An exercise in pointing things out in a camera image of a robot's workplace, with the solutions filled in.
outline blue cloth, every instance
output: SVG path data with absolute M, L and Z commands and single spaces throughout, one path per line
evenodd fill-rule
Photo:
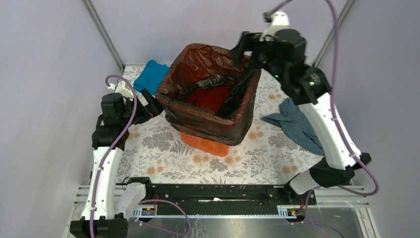
M 134 81 L 134 89 L 139 92 L 143 89 L 147 89 L 150 94 L 156 95 L 156 89 L 160 82 L 162 82 L 166 73 L 168 73 L 168 70 L 168 66 L 158 64 L 154 60 L 147 62 L 143 72 Z
M 324 155 L 321 143 L 306 116 L 290 98 L 280 104 L 280 113 L 261 118 L 263 121 L 281 127 L 296 144 L 316 155 Z

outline black cable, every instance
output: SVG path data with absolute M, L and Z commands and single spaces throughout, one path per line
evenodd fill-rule
M 282 3 L 280 3 L 279 5 L 277 5 L 275 8 L 273 8 L 273 10 L 271 10 L 271 14 L 276 13 L 278 10 L 280 10 L 281 8 L 283 8 L 286 4 L 288 4 L 289 2 L 291 2 L 292 0 L 286 0 Z
M 124 185 L 125 185 L 125 187 L 127 187 L 127 184 L 126 183 L 124 183 L 125 182 L 125 180 L 128 178 L 128 180 L 130 180 L 130 177 L 129 176 L 127 176 L 127 177 L 125 177 L 123 180 L 122 180 L 122 183 L 121 183 L 121 188 L 122 188 L 122 190 L 124 190 L 125 191 L 125 188 L 124 188 Z

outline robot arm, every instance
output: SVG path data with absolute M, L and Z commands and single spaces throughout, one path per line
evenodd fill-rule
M 263 33 L 243 32 L 238 45 L 231 50 L 236 66 L 242 63 L 245 51 L 252 51 L 249 68 L 267 70 L 281 84 L 281 89 L 305 114 L 325 151 L 325 157 L 309 170 L 297 175 L 288 185 L 297 194 L 323 186 L 342 185 L 360 168 L 342 141 L 330 107 L 331 87 L 323 72 L 305 64 L 306 40 L 296 30 L 289 29 L 284 12 L 265 14 L 271 25 Z M 361 153 L 342 127 L 356 155 L 367 164 L 371 158 Z
M 118 165 L 121 161 L 125 142 L 129 132 L 126 131 L 116 146 L 112 148 L 100 165 L 102 158 L 112 143 L 123 131 L 129 118 L 133 113 L 134 100 L 137 100 L 137 107 L 133 124 L 142 124 L 150 118 L 159 115 L 163 109 L 155 98 L 144 89 L 141 91 L 148 104 L 143 106 L 139 99 L 127 89 L 126 83 L 121 81 L 118 85 L 111 84 L 113 93 L 102 97 L 102 115 L 98 117 L 96 130 L 92 135 L 92 147 L 94 148 L 94 164 L 92 178 L 97 177 L 101 170 L 99 179 L 92 180 L 88 199 L 82 212 L 82 219 L 72 221 L 70 232 L 77 238 L 86 238 L 89 232 L 89 220 L 94 220 L 94 233 L 101 237 L 126 237 L 128 231 L 128 219 L 133 214 L 138 203 L 146 197 L 146 185 L 143 181 L 130 181 L 118 203 L 114 205 L 115 182 Z M 92 197 L 96 190 L 95 203 L 92 204 Z

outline lavender wall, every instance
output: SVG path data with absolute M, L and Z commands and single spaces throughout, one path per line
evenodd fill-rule
M 0 234 L 60 237 L 119 70 L 79 0 L 2 0 L 0 32 Z
M 340 30 L 337 108 L 370 152 L 369 197 L 383 238 L 419 237 L 420 1 L 359 0 Z M 331 57 L 321 68 L 331 75 Z M 364 172 L 356 180 L 371 189 Z
M 92 0 L 126 64 L 172 63 L 190 43 L 233 48 L 242 31 L 262 32 L 263 12 L 282 0 Z M 346 0 L 332 0 L 338 13 Z M 332 28 L 322 0 L 296 0 L 284 8 L 290 24 L 308 39 L 313 61 Z

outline orange bin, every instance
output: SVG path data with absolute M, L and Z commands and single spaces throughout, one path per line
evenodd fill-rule
M 199 150 L 205 151 L 212 155 L 225 157 L 229 153 L 230 146 L 215 141 L 206 140 L 193 135 L 180 132 L 182 141 Z

